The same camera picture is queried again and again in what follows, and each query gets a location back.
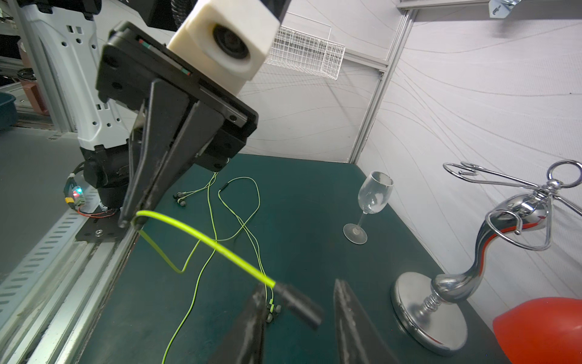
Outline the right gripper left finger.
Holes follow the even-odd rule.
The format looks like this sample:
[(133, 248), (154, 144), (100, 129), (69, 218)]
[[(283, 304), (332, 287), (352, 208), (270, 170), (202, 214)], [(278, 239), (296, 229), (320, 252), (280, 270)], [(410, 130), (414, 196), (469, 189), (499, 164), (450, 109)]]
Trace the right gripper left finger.
[(207, 363), (263, 363), (268, 309), (265, 288), (256, 286)]

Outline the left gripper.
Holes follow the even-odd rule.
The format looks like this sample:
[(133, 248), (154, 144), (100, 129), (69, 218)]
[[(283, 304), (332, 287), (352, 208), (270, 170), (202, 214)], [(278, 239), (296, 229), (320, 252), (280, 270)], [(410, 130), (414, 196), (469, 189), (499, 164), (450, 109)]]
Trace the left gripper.
[(122, 228), (153, 210), (191, 165), (224, 168), (258, 127), (255, 110), (129, 21), (109, 33), (96, 89), (100, 100), (140, 113), (127, 143)]

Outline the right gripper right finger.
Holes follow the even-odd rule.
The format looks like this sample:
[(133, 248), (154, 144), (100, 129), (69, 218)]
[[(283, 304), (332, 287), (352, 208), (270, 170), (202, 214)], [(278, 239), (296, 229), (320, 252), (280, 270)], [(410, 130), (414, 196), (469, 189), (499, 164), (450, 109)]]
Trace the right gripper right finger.
[(340, 363), (399, 363), (347, 281), (336, 279), (333, 304)]

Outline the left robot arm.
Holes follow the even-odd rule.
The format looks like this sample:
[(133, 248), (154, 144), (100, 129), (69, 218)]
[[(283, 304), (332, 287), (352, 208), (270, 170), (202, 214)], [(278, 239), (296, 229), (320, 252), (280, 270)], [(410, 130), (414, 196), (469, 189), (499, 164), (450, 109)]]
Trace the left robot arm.
[(73, 179), (65, 201), (79, 215), (126, 227), (153, 210), (192, 165), (218, 172), (246, 145), (258, 113), (216, 77), (129, 21), (99, 45), (100, 1), (17, 1), (25, 43), (48, 67), (77, 130), (82, 172), (99, 193), (90, 211)]

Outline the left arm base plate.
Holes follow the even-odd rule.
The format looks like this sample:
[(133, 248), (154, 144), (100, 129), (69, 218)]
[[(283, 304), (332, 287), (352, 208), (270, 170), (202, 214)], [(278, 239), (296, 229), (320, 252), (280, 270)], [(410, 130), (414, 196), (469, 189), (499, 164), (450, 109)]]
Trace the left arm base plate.
[(128, 227), (118, 225), (119, 211), (103, 213), (96, 218), (88, 218), (75, 235), (77, 241), (90, 244), (119, 243), (126, 236)]

